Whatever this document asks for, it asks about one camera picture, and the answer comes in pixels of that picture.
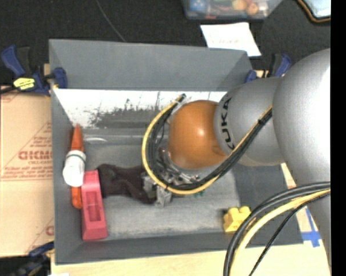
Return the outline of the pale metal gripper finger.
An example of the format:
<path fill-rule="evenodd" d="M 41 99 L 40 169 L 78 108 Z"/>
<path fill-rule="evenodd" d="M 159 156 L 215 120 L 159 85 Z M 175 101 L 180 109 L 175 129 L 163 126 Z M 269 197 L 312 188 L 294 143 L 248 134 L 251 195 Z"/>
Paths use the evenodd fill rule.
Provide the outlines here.
<path fill-rule="evenodd" d="M 156 206 L 165 207 L 171 203 L 172 193 L 161 186 L 156 188 Z"/>
<path fill-rule="evenodd" d="M 143 176 L 143 190 L 146 192 L 147 196 L 156 195 L 156 183 L 148 175 Z"/>

